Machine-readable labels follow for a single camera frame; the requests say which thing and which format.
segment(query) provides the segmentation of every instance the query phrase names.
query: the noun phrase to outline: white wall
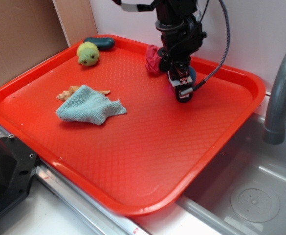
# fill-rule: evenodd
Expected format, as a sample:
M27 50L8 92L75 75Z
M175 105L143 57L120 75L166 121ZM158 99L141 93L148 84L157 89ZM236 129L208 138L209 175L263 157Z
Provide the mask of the white wall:
M223 0L231 27L231 45L225 64L252 72L271 90L286 52L286 0ZM150 4L152 0L123 0L123 3ZM198 0L203 11L206 0ZM154 12L128 13L112 0L90 0L99 34L113 34L161 46L155 29ZM219 62L226 33L218 0L210 0L203 29L207 38L195 56Z

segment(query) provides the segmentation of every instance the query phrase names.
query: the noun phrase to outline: red tray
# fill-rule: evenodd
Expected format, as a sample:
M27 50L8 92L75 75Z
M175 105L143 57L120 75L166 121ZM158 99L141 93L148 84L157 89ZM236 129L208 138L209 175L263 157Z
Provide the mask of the red tray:
M179 103L165 74L145 69L148 45L106 35L115 47L93 67L78 64L79 44L0 88L0 125L107 208L124 215L154 212L179 197L262 102L255 75L223 66L188 103ZM197 82L217 64L192 58ZM111 90L128 113L100 126L63 122L55 97L73 85Z

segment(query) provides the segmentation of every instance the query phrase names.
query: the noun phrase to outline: green stuffed toy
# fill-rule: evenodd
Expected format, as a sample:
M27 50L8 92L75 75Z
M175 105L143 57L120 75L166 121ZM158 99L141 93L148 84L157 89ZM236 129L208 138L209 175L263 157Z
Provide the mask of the green stuffed toy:
M79 45L77 50L79 64L84 66L93 66L99 60L99 50L94 43L84 42Z

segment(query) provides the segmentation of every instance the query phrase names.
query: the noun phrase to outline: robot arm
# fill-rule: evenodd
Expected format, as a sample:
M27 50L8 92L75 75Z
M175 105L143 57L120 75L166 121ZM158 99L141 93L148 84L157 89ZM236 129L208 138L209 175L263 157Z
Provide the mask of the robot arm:
M159 69L167 73L177 100L189 101L192 94L180 93L194 84L195 78L190 76L190 69L193 70L190 68L190 55L201 47L203 39L206 38L201 22L193 15L197 11L197 0L155 0L150 5L113 1L128 12L156 9L156 28L161 31L163 44L163 48L158 52L161 57Z

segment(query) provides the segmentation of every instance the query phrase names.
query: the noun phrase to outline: cardboard box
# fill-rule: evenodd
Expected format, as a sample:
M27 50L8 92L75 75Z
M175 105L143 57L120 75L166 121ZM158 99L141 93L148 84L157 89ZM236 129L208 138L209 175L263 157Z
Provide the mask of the cardboard box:
M59 2L57 7L52 0L0 0L0 86L84 35L97 34L88 0ZM86 19L93 28L85 27Z

